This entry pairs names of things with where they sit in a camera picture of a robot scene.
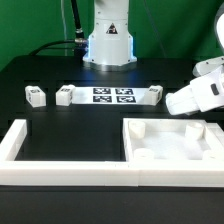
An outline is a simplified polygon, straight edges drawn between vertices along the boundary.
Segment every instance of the green wall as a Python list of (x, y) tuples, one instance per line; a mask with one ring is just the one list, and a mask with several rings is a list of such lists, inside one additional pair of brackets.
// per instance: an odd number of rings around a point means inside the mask
[[(93, 28), (94, 1), (77, 1), (87, 36)], [(222, 2), (147, 0), (168, 58), (202, 60), (222, 54), (213, 27)], [(60, 0), (0, 0), (0, 69), (15, 56), (26, 55), (45, 43), (63, 39), (60, 5)], [(73, 38), (70, 0), (65, 0), (65, 13), (68, 37)], [(143, 0), (130, 0), (129, 31), (135, 38), (137, 57), (163, 57)]]

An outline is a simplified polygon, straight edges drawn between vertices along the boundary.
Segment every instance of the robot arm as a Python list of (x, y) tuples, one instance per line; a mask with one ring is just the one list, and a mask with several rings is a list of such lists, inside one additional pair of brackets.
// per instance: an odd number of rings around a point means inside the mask
[[(224, 50), (224, 3), (215, 19), (215, 33)], [(224, 56), (196, 64), (193, 74), (197, 78), (190, 85), (166, 97), (172, 115), (208, 111), (224, 106)]]
[(135, 65), (133, 38), (128, 32), (129, 0), (94, 0), (94, 30), (84, 66), (121, 71)]

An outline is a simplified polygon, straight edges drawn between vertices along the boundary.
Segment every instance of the small white block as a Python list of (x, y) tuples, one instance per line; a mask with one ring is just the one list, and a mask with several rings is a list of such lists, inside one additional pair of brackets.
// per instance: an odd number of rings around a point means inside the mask
[(46, 94), (38, 86), (27, 86), (25, 92), (26, 100), (32, 107), (46, 106)]
[(143, 121), (129, 121), (129, 133), (131, 138), (142, 139), (145, 137), (146, 124)]
[(163, 87), (162, 86), (150, 86), (145, 92), (144, 103), (156, 106), (156, 104), (162, 99)]
[(204, 125), (199, 122), (190, 122), (186, 126), (185, 137), (190, 140), (199, 140), (204, 133)]
[(56, 93), (56, 105), (69, 106), (72, 102), (74, 91), (74, 85), (62, 86)]

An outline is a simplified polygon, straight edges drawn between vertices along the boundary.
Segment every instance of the white foam block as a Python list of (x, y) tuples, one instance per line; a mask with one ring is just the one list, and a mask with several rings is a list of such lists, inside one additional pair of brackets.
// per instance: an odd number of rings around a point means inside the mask
[(32, 107), (46, 106), (46, 95), (38, 86), (27, 86), (25, 92), (26, 100)]
[(56, 105), (69, 106), (75, 92), (74, 85), (64, 85), (56, 93)]
[(145, 92), (144, 103), (155, 106), (162, 99), (162, 95), (162, 86), (150, 86)]

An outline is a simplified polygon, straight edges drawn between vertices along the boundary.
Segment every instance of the black tabletop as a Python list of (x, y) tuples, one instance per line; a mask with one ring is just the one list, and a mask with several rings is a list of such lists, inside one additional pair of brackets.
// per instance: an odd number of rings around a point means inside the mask
[[(191, 60), (139, 59), (126, 72), (84, 68), (74, 57), (21, 56), (0, 73), (0, 141), (14, 119), (28, 121), (16, 160), (125, 161), (123, 118), (204, 119), (224, 127), (222, 109), (169, 115), (165, 98), (156, 106), (56, 106), (62, 85), (164, 87), (164, 96), (189, 84)], [(39, 86), (47, 106), (32, 108), (25, 87)], [(221, 223), (224, 191), (171, 187), (0, 187), (2, 223)]]

